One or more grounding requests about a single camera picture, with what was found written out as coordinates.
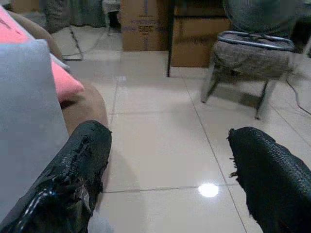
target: cardboard box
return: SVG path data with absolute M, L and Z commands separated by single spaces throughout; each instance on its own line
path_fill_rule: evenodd
M 11 6 L 15 13 L 41 11 L 40 0 L 11 0 Z
M 121 0 L 124 51 L 168 48 L 169 0 Z
M 217 35 L 229 30 L 227 18 L 176 19 L 173 28 L 172 66 L 208 67 Z

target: sofa cushion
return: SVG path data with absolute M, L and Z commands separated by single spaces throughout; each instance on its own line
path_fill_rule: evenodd
M 29 40 L 34 38 L 0 6 L 0 43 L 23 43 Z M 62 102 L 72 94 L 83 91 L 82 84 L 63 69 L 68 70 L 69 67 L 52 54 L 51 57 L 58 100 Z
M 44 40 L 0 45 L 0 221 L 68 139 Z

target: pink pillow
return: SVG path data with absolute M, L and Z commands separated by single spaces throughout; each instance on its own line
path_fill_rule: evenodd
M 23 29 L 6 10 L 0 6 L 0 43 L 23 43 L 34 39 Z M 57 64 L 52 56 L 52 72 L 58 101 L 62 102 L 71 95 L 84 91 L 83 85 Z

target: tile floor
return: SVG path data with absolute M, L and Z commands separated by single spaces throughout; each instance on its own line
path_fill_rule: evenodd
M 261 233 L 249 216 L 245 193 L 235 179 L 228 130 L 254 126 L 285 145 L 311 167 L 311 117 L 301 112 L 283 81 L 261 121 L 254 106 L 262 83 L 219 85 L 207 104 L 199 100 L 206 69 L 172 68 L 166 52 L 122 52 L 121 37 L 104 29 L 75 28 L 82 49 L 97 46 L 82 62 L 69 62 L 80 80 L 102 94 L 113 132 L 105 191 L 97 211 L 116 233 Z M 54 35 L 63 53 L 75 53 L 66 31 Z M 311 109 L 309 61 L 296 84 Z M 218 186 L 203 197 L 198 187 Z

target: chair leg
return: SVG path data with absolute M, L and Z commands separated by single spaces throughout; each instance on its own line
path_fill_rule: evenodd
M 204 80 L 202 93 L 201 93 L 201 102 L 206 103 L 211 91 L 214 89 L 215 85 L 217 85 L 217 80 L 213 76 L 213 72 L 215 69 L 215 59 L 214 56 L 211 55 L 209 67 L 208 67 L 208 74 Z
M 268 80 L 264 84 L 261 97 L 257 106 L 255 119 L 260 120 L 262 113 L 268 105 L 269 97 L 271 96 L 273 90 L 276 87 L 276 80 Z

